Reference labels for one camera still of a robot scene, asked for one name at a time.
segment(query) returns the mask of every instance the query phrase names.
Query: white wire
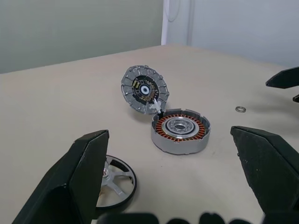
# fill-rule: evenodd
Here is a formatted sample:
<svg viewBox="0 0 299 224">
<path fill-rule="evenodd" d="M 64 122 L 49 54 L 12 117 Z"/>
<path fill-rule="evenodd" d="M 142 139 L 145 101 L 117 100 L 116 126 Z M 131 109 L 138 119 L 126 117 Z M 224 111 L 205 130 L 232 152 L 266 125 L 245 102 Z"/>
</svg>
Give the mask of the white wire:
<svg viewBox="0 0 299 224">
<path fill-rule="evenodd" d="M 167 17 L 168 22 L 173 22 L 173 21 L 176 20 L 176 18 L 178 17 L 178 13 L 179 13 L 179 9 L 180 9 L 180 8 L 181 8 L 181 0 L 178 0 L 178 10 L 177 10 L 177 13 L 176 13 L 176 15 L 174 16 L 174 18 L 170 19 L 170 18 L 169 18 L 169 13 L 167 12 L 166 7 L 164 7 L 164 11 L 165 11 L 165 14 L 166 14 L 166 17 Z"/>
</svg>

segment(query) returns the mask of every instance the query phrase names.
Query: gray wall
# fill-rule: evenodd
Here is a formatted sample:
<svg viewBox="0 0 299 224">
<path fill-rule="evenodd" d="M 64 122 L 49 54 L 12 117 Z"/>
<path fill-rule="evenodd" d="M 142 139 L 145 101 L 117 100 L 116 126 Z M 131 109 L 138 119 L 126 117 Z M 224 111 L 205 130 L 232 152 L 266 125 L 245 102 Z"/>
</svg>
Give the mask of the gray wall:
<svg viewBox="0 0 299 224">
<path fill-rule="evenodd" d="M 192 45 L 299 66 L 298 0 L 196 0 Z"/>
<path fill-rule="evenodd" d="M 0 0 L 0 73 L 161 44 L 162 0 Z"/>
</svg>

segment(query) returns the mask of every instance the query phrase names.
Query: brushless motor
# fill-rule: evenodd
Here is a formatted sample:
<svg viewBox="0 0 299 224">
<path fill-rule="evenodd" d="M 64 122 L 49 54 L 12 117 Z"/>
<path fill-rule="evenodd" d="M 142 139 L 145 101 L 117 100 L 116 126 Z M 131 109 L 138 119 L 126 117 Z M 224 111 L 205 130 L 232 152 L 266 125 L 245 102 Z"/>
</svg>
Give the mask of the brushless motor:
<svg viewBox="0 0 299 224">
<path fill-rule="evenodd" d="M 144 114 L 154 114 L 151 139 L 171 154 L 203 150 L 208 142 L 210 122 L 191 110 L 165 111 L 169 92 L 163 77 L 147 65 L 128 68 L 121 80 L 121 91 L 129 105 Z"/>
<path fill-rule="evenodd" d="M 207 118 L 192 110 L 171 109 L 156 114 L 151 123 L 151 139 L 164 152 L 190 154 L 203 150 L 211 127 Z"/>
</svg>

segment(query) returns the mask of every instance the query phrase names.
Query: white table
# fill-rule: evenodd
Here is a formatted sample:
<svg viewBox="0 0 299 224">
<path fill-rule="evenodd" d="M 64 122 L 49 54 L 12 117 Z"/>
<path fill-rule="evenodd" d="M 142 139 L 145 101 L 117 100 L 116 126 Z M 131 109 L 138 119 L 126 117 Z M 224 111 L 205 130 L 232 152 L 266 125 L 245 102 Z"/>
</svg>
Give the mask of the white table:
<svg viewBox="0 0 299 224">
<path fill-rule="evenodd" d="M 175 156 L 150 139 L 151 116 L 121 94 L 126 69 L 146 64 L 164 76 L 168 108 L 187 108 L 212 125 L 207 148 Z M 248 186 L 230 127 L 280 134 L 299 148 L 299 89 L 265 82 L 283 68 L 208 50 L 158 46 L 0 75 L 0 223 L 18 214 L 45 172 L 85 133 L 110 131 L 108 154 L 127 162 L 139 185 L 129 212 L 151 212 L 162 224 L 195 224 L 204 211 L 254 224 L 263 212 Z M 237 113 L 236 106 L 247 108 Z"/>
</svg>

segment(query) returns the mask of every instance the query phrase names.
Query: gray wheel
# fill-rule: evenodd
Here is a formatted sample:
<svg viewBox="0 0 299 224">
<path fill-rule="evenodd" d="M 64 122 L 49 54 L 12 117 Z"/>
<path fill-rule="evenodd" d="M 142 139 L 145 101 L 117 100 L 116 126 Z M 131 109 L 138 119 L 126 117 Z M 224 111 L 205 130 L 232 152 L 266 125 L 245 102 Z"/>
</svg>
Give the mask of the gray wheel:
<svg viewBox="0 0 299 224">
<path fill-rule="evenodd" d="M 132 168 L 124 161 L 107 155 L 95 217 L 104 212 L 125 209 L 136 188 L 137 177 Z"/>
</svg>

